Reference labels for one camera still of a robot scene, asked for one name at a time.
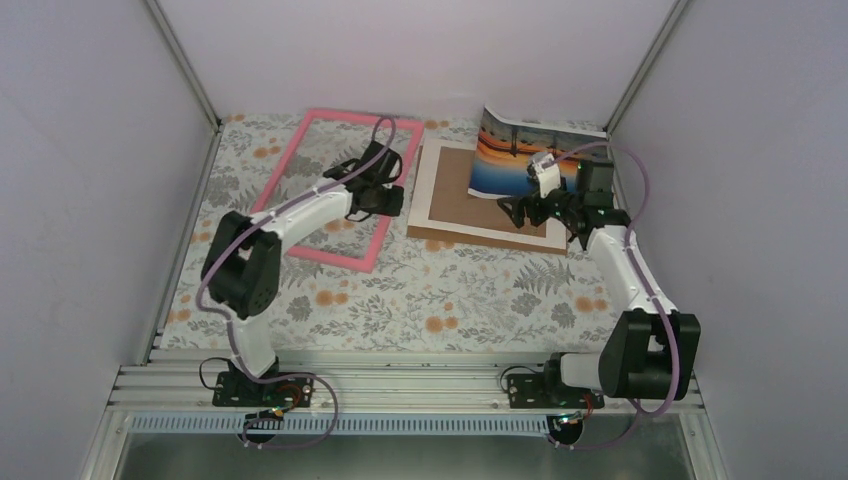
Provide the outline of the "aluminium mounting rail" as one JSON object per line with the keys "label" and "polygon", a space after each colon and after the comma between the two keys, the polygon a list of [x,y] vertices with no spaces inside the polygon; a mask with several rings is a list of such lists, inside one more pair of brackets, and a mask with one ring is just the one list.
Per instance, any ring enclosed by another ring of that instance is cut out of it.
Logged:
{"label": "aluminium mounting rail", "polygon": [[[155,349],[143,366],[123,366],[107,405],[123,410],[207,411],[202,387],[224,365],[221,350]],[[498,382],[512,365],[539,366],[545,353],[281,351],[284,372],[318,375],[343,413],[504,414]]]}

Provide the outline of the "pink wooden picture frame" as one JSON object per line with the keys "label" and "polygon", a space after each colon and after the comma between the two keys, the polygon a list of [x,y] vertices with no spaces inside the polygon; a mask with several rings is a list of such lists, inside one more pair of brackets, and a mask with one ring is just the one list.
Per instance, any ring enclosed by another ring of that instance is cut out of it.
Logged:
{"label": "pink wooden picture frame", "polygon": [[343,123],[372,125],[378,128],[382,118],[376,114],[357,113],[344,110],[314,108],[306,112],[303,121],[287,145],[277,167],[274,169],[265,189],[251,210],[251,217],[264,220],[265,231],[277,233],[282,241],[283,253],[290,257],[306,259],[319,264],[340,267],[352,271],[370,273],[373,271],[391,224],[391,219],[380,215],[368,245],[367,251],[361,258],[342,256],[321,250],[301,246],[299,242],[313,231],[320,229],[331,221],[326,213],[320,213],[320,206],[329,206],[335,213],[340,213],[343,201],[350,201],[349,193],[339,180],[322,178],[309,187],[300,196],[281,205],[270,207],[268,202],[281,180],[289,161],[293,158],[301,140],[306,135],[311,123],[316,120],[338,121]]}

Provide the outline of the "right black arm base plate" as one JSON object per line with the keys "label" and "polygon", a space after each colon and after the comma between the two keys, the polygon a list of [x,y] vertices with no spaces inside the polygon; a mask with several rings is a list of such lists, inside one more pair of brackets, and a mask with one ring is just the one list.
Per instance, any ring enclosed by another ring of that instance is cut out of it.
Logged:
{"label": "right black arm base plate", "polygon": [[549,386],[543,374],[517,373],[506,376],[511,409],[602,409],[604,397],[586,388],[561,382]]}

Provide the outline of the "sunset lake photo print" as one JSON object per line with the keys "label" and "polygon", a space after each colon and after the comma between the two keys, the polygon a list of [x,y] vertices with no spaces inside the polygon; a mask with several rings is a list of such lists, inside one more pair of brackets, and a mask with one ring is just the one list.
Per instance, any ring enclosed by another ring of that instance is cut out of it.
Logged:
{"label": "sunset lake photo print", "polygon": [[582,145],[606,139],[605,132],[588,122],[516,120],[485,106],[468,194],[485,199],[527,195],[534,188],[527,171],[532,155],[543,153],[557,158]]}

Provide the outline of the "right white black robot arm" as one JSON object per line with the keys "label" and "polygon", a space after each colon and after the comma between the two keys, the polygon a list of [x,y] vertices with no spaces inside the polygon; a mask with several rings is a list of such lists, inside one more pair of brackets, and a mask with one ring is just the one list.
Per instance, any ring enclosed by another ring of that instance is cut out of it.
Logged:
{"label": "right white black robot arm", "polygon": [[614,167],[579,163],[574,190],[568,190],[550,154],[536,154],[527,166],[533,190],[499,200],[517,227],[562,223],[596,264],[619,319],[598,353],[556,353],[542,373],[544,399],[565,407],[580,392],[610,398],[660,400],[687,393],[701,334],[693,314],[681,312],[661,291],[637,244],[631,218],[616,207]]}

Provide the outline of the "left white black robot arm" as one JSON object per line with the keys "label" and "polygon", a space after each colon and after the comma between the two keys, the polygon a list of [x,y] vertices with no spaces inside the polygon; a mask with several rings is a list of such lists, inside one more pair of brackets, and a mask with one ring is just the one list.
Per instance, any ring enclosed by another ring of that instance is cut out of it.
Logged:
{"label": "left white black robot arm", "polygon": [[399,215],[404,189],[396,185],[402,157],[370,142],[358,159],[330,168],[307,191],[284,204],[244,215],[231,211],[218,224],[201,273],[200,291],[223,316],[239,392],[255,405],[278,391],[278,360],[262,313],[279,292],[283,256],[323,225],[357,214]]}

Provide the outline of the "brown frame backing board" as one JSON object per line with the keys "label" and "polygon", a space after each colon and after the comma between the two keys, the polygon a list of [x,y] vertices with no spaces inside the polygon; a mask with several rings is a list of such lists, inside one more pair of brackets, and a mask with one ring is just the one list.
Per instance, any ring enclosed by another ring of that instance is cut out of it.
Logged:
{"label": "brown frame backing board", "polygon": [[467,192],[475,147],[428,138],[417,164],[407,216],[411,238],[565,255],[565,228],[555,222],[518,229],[494,199]]}

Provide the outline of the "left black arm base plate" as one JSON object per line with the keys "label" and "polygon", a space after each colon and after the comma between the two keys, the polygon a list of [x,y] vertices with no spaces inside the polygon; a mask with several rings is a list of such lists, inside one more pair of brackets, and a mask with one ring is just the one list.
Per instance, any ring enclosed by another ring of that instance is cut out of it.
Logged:
{"label": "left black arm base plate", "polygon": [[240,371],[221,372],[216,381],[212,404],[216,407],[289,408],[309,407],[314,380],[294,378],[275,383],[250,381]]}

